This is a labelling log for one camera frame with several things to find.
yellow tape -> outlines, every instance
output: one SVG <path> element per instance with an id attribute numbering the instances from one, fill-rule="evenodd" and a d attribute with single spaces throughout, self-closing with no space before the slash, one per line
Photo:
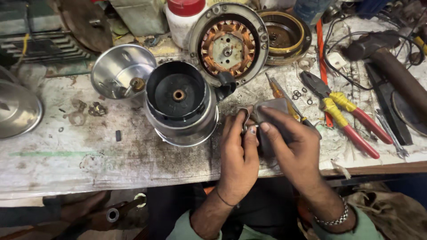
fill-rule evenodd
<path id="1" fill-rule="evenodd" d="M 333 102 L 333 100 L 331 98 L 326 97 L 326 98 L 322 99 L 322 101 L 325 104 L 325 107 L 323 108 L 323 110 L 325 112 L 328 112 L 329 114 L 331 114 L 333 119 L 335 120 L 335 122 L 340 127 L 345 127 L 348 125 L 347 120 L 344 118 L 341 111 L 338 109 L 338 107 L 335 105 L 335 103 Z"/>
<path id="2" fill-rule="evenodd" d="M 25 37 L 24 37 L 24 46 L 22 48 L 22 56 L 25 56 L 26 49 L 27 49 L 27 46 L 28 46 L 28 44 L 27 44 L 28 38 L 29 38 L 29 34 L 27 33 L 25 35 Z"/>
<path id="3" fill-rule="evenodd" d="M 414 38 L 414 42 L 418 43 L 423 48 L 424 54 L 427 55 L 427 44 L 420 37 Z"/>
<path id="4" fill-rule="evenodd" d="M 331 92 L 329 97 L 332 98 L 335 103 L 345 108 L 348 112 L 352 112 L 357 109 L 357 106 L 350 102 L 342 92 Z"/>

silver bracelet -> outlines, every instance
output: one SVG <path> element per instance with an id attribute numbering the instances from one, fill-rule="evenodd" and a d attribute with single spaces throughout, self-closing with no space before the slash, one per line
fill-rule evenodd
<path id="1" fill-rule="evenodd" d="M 318 219 L 316 216 L 314 216 L 314 219 L 316 220 L 316 222 L 319 224 L 322 224 L 322 225 L 327 225 L 327 226 L 339 225 L 339 224 L 345 222 L 348 218 L 348 205 L 345 202 L 344 198 L 341 197 L 341 200 L 344 203 L 344 213 L 337 220 L 323 221 L 323 220 Z"/>

screwdriver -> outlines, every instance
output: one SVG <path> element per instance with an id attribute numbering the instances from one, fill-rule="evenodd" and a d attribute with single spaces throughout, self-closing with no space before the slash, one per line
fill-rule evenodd
<path id="1" fill-rule="evenodd" d="M 316 131 L 318 132 L 318 130 L 313 126 L 313 124 L 311 124 L 311 122 L 307 119 L 307 117 L 304 117 L 304 116 L 301 114 L 301 112 L 298 110 L 298 108 L 295 106 L 295 104 L 292 102 L 292 100 L 289 98 L 289 96 L 286 94 L 286 92 L 285 92 L 285 91 L 283 91 L 283 89 L 281 89 L 281 87 L 280 87 L 279 83 L 277 83 L 277 82 L 276 82 L 276 80 L 275 80 L 274 78 L 273 78 L 273 79 L 271 79 L 271 78 L 268 76 L 268 74 L 267 74 L 267 73 L 266 73 L 266 76 L 267 76 L 267 79 L 268 79 L 268 81 L 269 81 L 269 83 L 270 83 L 270 86 L 271 86 L 271 88 L 272 88 L 272 90 L 273 90 L 273 96 L 274 96 L 275 98 L 279 98 L 279 97 L 276 97 L 276 96 L 280 96 L 280 97 L 282 97 L 282 98 L 286 98 L 287 103 L 288 103 L 288 112 L 289 112 L 291 115 L 293 115 L 293 114 L 292 114 L 292 112 L 297 113 L 297 114 L 300 116 L 300 118 L 301 118 L 301 123 L 302 123 L 303 125 L 306 125 L 307 127 L 313 128 L 314 130 L 316 130 Z"/>
<path id="2" fill-rule="evenodd" d="M 270 84 L 271 89 L 273 90 L 273 97 L 275 98 L 286 98 L 284 95 L 284 91 L 282 91 L 281 89 L 279 89 L 278 85 L 275 84 L 271 79 L 270 76 L 268 76 L 268 73 L 266 73 L 268 82 Z M 296 113 L 296 111 L 293 109 L 291 103 L 289 102 L 289 98 L 286 98 L 286 102 L 288 104 L 288 112 L 290 115 L 292 115 L 295 119 L 298 119 L 298 115 Z"/>

hammer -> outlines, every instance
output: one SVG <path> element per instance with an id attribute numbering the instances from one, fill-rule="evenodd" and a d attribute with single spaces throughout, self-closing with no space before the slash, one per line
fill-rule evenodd
<path id="1" fill-rule="evenodd" d="M 345 54 L 352 61 L 370 58 L 384 72 L 395 90 L 413 107 L 419 120 L 427 123 L 427 91 L 389 52 L 389 48 L 398 42 L 397 31 L 376 32 L 352 42 Z"/>

black thread bracelet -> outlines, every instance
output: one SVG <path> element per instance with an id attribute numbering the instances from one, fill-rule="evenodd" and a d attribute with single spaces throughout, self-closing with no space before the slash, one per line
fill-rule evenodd
<path id="1" fill-rule="evenodd" d="M 234 206 L 236 206 L 236 205 L 231 205 L 231 204 L 229 204 L 228 202 L 226 202 L 224 199 L 222 199 L 222 197 L 219 195 L 218 188 L 216 188 L 215 190 L 216 190 L 215 192 L 216 192 L 216 194 L 218 195 L 219 199 L 221 199 L 221 201 L 222 201 L 223 203 L 225 203 L 226 205 L 228 205 L 228 206 L 230 206 L 230 207 L 234 207 Z"/>

